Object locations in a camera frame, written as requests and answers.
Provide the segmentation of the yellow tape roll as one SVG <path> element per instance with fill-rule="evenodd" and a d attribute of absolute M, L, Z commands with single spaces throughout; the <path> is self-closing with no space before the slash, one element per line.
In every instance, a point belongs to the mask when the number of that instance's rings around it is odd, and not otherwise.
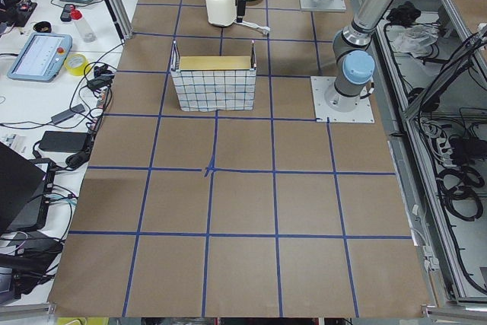
<path fill-rule="evenodd" d="M 88 66 L 88 60 L 84 55 L 74 53 L 65 59 L 64 66 L 70 75 L 83 76 Z"/>

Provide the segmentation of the black power adapter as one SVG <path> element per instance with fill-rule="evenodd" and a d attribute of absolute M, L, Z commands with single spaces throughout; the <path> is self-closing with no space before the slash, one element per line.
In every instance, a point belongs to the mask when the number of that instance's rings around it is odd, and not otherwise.
<path fill-rule="evenodd" d="M 42 151 L 78 152 L 83 151 L 90 139 L 86 132 L 45 131 L 39 143 Z"/>

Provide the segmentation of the white toaster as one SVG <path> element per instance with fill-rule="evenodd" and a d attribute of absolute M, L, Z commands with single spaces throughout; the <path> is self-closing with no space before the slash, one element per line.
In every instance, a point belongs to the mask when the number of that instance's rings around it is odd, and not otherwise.
<path fill-rule="evenodd" d="M 218 27 L 231 26 L 237 18 L 235 0 L 205 0 L 208 22 Z"/>

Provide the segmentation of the clear bottle red cap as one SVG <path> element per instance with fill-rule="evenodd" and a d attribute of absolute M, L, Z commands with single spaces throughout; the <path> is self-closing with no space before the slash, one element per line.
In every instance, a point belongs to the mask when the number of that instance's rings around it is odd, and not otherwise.
<path fill-rule="evenodd" d="M 70 16 L 84 42 L 91 43 L 97 39 L 90 24 L 86 21 L 83 14 L 77 8 L 71 9 Z"/>

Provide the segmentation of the black laptop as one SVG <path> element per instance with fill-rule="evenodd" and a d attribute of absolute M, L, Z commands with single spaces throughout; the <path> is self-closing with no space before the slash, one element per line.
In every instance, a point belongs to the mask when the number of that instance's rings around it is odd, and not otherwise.
<path fill-rule="evenodd" d="M 1 233 L 44 227 L 54 177 L 52 160 L 28 160 L 1 144 Z"/>

